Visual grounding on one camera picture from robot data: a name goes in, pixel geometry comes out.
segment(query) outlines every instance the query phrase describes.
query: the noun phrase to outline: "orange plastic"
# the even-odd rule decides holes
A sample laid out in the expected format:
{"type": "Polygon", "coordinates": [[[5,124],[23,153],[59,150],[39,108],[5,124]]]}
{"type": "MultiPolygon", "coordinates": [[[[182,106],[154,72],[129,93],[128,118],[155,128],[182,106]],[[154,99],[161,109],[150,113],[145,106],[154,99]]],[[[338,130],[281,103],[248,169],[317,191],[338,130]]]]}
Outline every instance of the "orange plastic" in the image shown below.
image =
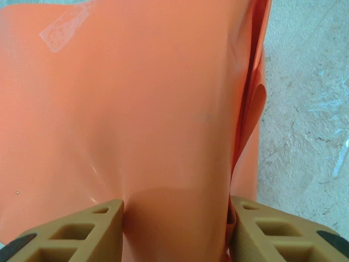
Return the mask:
{"type": "Polygon", "coordinates": [[[256,195],[269,9],[0,9],[0,242],[118,198],[124,262],[228,259],[229,195],[256,195]]]}

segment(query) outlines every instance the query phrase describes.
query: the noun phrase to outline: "gray floor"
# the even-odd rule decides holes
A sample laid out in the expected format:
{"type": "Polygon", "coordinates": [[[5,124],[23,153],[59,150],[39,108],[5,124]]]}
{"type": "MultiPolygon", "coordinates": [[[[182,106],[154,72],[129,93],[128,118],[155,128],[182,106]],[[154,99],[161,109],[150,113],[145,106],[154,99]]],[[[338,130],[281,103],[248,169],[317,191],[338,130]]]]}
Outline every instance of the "gray floor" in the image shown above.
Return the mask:
{"type": "Polygon", "coordinates": [[[349,239],[349,1],[274,0],[258,200],[349,239]]]}

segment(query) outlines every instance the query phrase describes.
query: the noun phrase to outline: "tan plastic part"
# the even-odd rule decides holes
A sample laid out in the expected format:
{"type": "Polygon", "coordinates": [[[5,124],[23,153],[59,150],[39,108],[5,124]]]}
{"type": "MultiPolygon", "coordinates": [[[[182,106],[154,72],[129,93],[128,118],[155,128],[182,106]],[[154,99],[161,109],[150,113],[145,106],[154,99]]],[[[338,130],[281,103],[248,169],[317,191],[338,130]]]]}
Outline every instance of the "tan plastic part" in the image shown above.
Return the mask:
{"type": "Polygon", "coordinates": [[[232,198],[237,224],[231,243],[234,262],[348,262],[317,234],[338,234],[315,222],[251,200],[232,198]]]}
{"type": "Polygon", "coordinates": [[[124,202],[111,200],[48,222],[8,262],[120,262],[124,202]]]}

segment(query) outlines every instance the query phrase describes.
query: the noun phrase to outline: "black rubber edge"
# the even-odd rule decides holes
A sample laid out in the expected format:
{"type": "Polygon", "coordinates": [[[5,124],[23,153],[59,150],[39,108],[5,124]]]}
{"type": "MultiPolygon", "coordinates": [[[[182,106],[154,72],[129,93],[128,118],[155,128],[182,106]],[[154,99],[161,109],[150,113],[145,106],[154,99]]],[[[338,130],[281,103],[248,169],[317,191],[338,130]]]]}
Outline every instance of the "black rubber edge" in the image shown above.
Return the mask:
{"type": "Polygon", "coordinates": [[[37,234],[29,234],[14,241],[8,243],[2,249],[0,249],[0,262],[6,262],[13,257],[19,250],[21,250],[26,244],[31,242],[37,234]]]}
{"type": "Polygon", "coordinates": [[[326,240],[331,246],[337,249],[344,256],[349,258],[349,242],[341,236],[330,232],[319,230],[317,231],[320,237],[326,240]]]}

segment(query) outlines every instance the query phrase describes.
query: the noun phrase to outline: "rectangular hole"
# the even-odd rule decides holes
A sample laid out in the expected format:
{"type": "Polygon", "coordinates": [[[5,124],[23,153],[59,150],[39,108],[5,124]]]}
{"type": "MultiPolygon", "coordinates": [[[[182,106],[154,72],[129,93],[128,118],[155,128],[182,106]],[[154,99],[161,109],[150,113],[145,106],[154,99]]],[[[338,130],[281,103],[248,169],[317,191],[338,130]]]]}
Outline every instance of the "rectangular hole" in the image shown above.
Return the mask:
{"type": "Polygon", "coordinates": [[[277,245],[275,248],[287,262],[330,262],[316,248],[306,243],[277,245]]]}
{"type": "Polygon", "coordinates": [[[25,262],[68,262],[77,248],[41,248],[25,262]]]}
{"type": "Polygon", "coordinates": [[[84,240],[94,228],[94,224],[69,224],[61,227],[50,239],[84,240]]]}
{"type": "Polygon", "coordinates": [[[92,213],[94,214],[105,214],[106,212],[108,212],[109,208],[108,207],[104,207],[102,209],[98,209],[96,211],[93,211],[92,213]]]}
{"type": "Polygon", "coordinates": [[[292,224],[275,218],[257,218],[258,227],[266,236],[301,236],[301,233],[292,224]]]}
{"type": "Polygon", "coordinates": [[[246,210],[259,210],[258,207],[251,205],[250,203],[241,203],[241,205],[246,210]]]}

